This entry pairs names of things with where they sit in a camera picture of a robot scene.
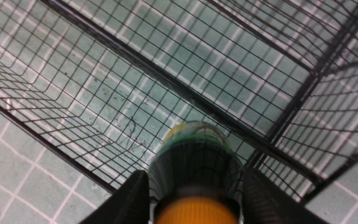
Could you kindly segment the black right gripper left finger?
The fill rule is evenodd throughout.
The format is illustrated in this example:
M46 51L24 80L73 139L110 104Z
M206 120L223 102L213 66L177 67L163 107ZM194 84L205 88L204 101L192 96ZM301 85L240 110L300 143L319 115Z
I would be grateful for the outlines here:
M147 224L150 218L149 180L137 170L81 224Z

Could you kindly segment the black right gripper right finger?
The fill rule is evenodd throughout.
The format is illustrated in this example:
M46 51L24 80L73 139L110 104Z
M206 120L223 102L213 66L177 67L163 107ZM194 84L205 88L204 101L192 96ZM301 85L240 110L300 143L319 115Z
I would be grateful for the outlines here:
M242 213L244 224L326 224L294 201L260 170L243 169Z

